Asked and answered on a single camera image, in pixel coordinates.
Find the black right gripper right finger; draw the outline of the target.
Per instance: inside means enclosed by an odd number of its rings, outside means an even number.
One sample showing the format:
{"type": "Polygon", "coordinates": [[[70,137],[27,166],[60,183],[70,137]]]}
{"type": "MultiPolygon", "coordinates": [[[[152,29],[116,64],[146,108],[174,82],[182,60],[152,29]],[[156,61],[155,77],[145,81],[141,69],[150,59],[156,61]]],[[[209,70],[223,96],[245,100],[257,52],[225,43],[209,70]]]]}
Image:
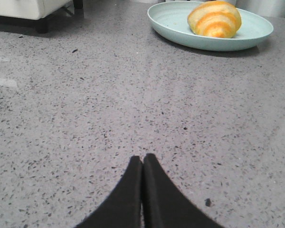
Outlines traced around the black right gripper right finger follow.
{"type": "Polygon", "coordinates": [[[220,228],[174,185],[156,156],[143,160],[142,205],[146,228],[220,228]]]}

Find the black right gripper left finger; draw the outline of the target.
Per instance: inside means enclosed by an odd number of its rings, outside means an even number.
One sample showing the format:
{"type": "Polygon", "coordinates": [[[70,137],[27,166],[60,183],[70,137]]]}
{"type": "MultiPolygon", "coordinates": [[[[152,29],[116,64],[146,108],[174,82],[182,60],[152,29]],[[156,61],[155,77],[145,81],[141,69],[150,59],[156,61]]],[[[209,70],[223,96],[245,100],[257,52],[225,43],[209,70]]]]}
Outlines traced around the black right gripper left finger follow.
{"type": "Polygon", "coordinates": [[[143,163],[132,156],[110,195],[77,228],[139,228],[143,163]]]}

